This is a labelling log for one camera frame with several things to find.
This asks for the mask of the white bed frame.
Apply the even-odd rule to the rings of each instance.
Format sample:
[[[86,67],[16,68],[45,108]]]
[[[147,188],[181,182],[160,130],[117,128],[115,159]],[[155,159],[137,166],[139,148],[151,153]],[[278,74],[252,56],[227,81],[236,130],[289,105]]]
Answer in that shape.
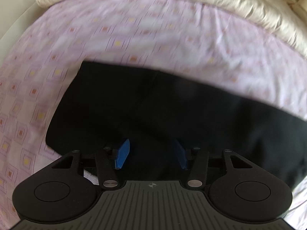
[[[1,59],[20,35],[44,12],[46,9],[39,7],[34,1],[1,0]]]

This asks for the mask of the black pants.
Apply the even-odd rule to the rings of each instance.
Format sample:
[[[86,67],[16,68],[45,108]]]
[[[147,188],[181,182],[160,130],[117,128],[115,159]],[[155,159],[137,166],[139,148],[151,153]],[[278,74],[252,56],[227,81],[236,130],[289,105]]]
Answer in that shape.
[[[64,155],[130,142],[127,180],[176,179],[176,143],[243,156],[290,188],[306,176],[306,122],[267,104],[158,70],[83,62],[51,119]]]

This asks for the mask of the pink patterned bed sheet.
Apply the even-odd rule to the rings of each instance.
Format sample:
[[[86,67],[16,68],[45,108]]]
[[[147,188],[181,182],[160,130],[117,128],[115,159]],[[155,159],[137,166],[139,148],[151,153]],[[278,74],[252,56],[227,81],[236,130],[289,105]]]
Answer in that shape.
[[[84,59],[187,74],[306,118],[306,60],[248,20],[185,0],[65,0],[1,67],[1,229],[19,220],[14,188],[58,158],[47,127]]]

